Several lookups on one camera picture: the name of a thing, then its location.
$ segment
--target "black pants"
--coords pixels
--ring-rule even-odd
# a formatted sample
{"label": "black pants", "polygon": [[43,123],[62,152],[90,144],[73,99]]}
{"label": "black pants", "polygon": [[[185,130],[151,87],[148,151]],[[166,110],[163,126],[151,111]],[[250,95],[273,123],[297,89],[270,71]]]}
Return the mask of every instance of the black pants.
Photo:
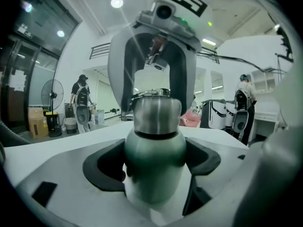
{"label": "black pants", "polygon": [[[242,140],[241,142],[244,144],[244,145],[247,145],[248,144],[248,139],[250,137],[250,131],[251,131],[251,128],[252,128],[252,124],[254,123],[254,117],[255,117],[255,106],[252,105],[249,109],[248,109],[248,121],[247,121],[247,125],[244,129],[244,134],[243,134],[243,137],[242,137]],[[238,139],[239,138],[239,135],[240,133],[236,133],[234,132],[233,133],[233,136]]]}

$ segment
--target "cardboard box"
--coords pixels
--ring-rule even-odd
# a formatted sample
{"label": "cardboard box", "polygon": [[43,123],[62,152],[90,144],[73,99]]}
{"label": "cardboard box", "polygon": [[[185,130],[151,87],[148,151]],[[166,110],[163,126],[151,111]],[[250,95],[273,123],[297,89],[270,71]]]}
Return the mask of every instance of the cardboard box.
{"label": "cardboard box", "polygon": [[39,139],[48,135],[48,126],[46,117],[29,118],[29,130],[33,139]]}
{"label": "cardboard box", "polygon": [[28,119],[38,119],[44,117],[43,108],[28,108]]}

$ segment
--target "balcony railing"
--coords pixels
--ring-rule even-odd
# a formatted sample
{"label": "balcony railing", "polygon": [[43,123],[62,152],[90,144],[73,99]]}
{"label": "balcony railing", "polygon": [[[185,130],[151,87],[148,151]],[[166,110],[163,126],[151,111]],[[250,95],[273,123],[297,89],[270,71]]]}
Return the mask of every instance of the balcony railing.
{"label": "balcony railing", "polygon": [[[108,55],[110,43],[97,45],[91,48],[91,53],[89,59],[94,59],[100,56]],[[217,52],[207,49],[205,47],[201,47],[201,51],[197,52],[197,57],[207,58],[213,61],[214,63],[220,64],[219,58],[217,57]]]}

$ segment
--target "pink object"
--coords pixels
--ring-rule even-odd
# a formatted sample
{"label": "pink object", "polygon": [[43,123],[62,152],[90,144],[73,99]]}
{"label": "pink object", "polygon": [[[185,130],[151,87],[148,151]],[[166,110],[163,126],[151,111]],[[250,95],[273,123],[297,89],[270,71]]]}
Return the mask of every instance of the pink object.
{"label": "pink object", "polygon": [[200,116],[194,114],[191,108],[186,111],[184,115],[180,117],[180,126],[197,127],[200,122]]}

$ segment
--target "stainless steel bottle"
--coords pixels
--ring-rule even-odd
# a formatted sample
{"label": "stainless steel bottle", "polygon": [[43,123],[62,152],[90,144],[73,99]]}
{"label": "stainless steel bottle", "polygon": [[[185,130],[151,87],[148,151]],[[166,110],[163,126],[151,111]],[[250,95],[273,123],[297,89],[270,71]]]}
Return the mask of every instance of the stainless steel bottle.
{"label": "stainless steel bottle", "polygon": [[135,195],[147,203],[168,200],[185,164],[186,142],[178,131],[181,103],[151,96],[133,104],[134,129],[125,141],[127,175]]}

